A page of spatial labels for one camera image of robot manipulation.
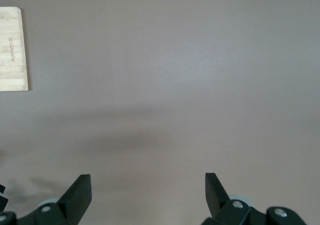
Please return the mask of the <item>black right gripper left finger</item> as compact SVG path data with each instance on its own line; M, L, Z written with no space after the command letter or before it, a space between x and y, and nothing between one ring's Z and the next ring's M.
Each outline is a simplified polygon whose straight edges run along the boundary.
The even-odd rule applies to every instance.
M18 218L13 211L0 212L2 225L78 225L92 201L90 174L80 175L55 202L46 202Z

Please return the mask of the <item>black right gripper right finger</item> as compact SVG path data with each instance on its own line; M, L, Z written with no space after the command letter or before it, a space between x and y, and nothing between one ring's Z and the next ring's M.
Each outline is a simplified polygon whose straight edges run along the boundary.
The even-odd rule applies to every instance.
M215 173L205 174L205 198L211 217L204 225L306 225L287 207L271 206L262 213L241 199L231 199Z

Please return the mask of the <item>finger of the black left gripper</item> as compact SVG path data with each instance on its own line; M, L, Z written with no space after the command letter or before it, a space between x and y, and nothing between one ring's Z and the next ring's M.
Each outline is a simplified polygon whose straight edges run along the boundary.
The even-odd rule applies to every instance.
M3 212L8 204L8 198L4 196L6 187L0 184L0 211Z

